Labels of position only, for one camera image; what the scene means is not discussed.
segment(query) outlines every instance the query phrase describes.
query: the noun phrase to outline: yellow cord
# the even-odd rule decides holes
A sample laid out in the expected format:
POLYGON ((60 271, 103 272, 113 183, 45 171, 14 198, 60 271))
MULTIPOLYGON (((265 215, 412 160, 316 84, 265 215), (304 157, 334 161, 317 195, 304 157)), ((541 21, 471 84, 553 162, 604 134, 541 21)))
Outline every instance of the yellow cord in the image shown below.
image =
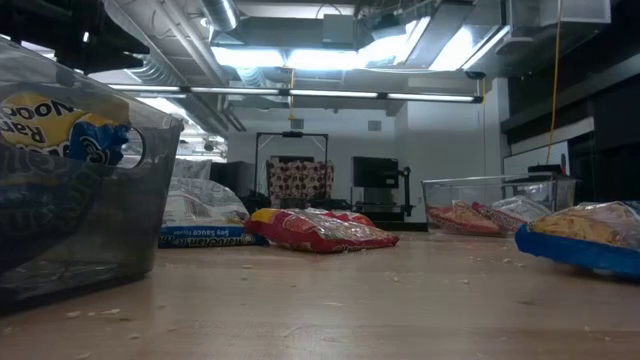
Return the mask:
MULTIPOLYGON (((291 69, 291 87, 290 87, 290 89, 293 89, 295 73, 296 73, 296 69, 291 69)), ((293 96, 289 96, 289 109, 291 110, 291 112, 289 113, 289 121, 293 122, 293 120, 295 120, 295 116, 293 116, 293 96)))
POLYGON ((558 65, 560 64, 560 24, 562 22, 562 6, 563 0, 558 3, 558 24, 556 28, 556 62, 555 71, 553 74, 553 105, 551 109, 551 130, 549 131, 549 147, 547 148, 547 165, 549 165, 549 159, 551 159, 551 145, 553 144, 553 131, 556 127, 556 116, 558 106, 558 65))

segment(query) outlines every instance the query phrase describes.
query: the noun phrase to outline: yellow label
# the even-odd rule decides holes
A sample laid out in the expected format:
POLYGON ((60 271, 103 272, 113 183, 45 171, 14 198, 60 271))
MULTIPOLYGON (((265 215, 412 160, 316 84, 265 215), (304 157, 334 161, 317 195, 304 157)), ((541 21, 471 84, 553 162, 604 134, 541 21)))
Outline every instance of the yellow label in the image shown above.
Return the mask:
POLYGON ((261 221, 263 223, 271 224, 273 217, 278 213, 278 209, 260 209, 251 215, 251 220, 261 221))
POLYGON ((0 104, 0 135, 24 150, 64 156, 77 121, 116 124, 33 92, 14 94, 0 104))

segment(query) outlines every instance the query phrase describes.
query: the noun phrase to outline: security camera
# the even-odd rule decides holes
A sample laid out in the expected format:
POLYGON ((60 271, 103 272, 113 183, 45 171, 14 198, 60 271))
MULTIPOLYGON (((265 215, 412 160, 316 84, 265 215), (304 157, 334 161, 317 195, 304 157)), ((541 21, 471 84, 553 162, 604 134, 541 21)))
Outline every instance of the security camera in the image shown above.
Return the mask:
POLYGON ((213 151, 214 145, 215 145, 215 143, 213 142, 213 140, 207 140, 207 141, 204 142, 204 149, 206 151, 211 152, 211 151, 213 151))

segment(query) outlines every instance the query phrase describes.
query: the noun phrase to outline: packaged food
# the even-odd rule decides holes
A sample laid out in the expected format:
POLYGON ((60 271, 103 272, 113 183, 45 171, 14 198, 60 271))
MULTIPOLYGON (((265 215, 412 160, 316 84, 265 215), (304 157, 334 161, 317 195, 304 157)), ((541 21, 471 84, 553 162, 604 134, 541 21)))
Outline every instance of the packaged food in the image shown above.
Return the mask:
POLYGON ((572 239, 638 248, 640 205, 634 202, 578 205, 535 221, 531 230, 572 239))
POLYGON ((544 206, 524 196, 496 201, 491 206, 474 202, 472 207, 507 232, 517 231, 520 226, 551 213, 544 206))
POLYGON ((203 179, 172 178, 160 229, 161 248, 263 245, 243 223, 249 213, 233 191, 203 179))
POLYGON ((258 210, 245 222, 245 230, 285 248, 315 253, 395 246, 399 240, 373 226, 298 209, 258 210))
POLYGON ((640 203, 581 204, 522 226, 516 243, 558 262, 640 276, 640 203))
POLYGON ((128 113, 116 96, 38 84, 0 87, 0 137, 31 152, 117 165, 128 141, 128 113))
POLYGON ((443 230, 462 234, 500 235, 500 227, 475 211, 463 201, 454 201, 453 206, 430 206, 427 210, 431 222, 443 230))

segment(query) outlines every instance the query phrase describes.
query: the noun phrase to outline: table surface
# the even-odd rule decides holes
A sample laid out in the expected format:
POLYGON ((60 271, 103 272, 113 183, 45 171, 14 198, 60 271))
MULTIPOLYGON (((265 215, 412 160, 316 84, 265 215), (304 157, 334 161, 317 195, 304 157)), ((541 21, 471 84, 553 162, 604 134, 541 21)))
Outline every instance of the table surface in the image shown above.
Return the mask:
POLYGON ((509 239, 160 250, 141 281, 0 318, 0 359, 632 359, 639 299, 509 239))

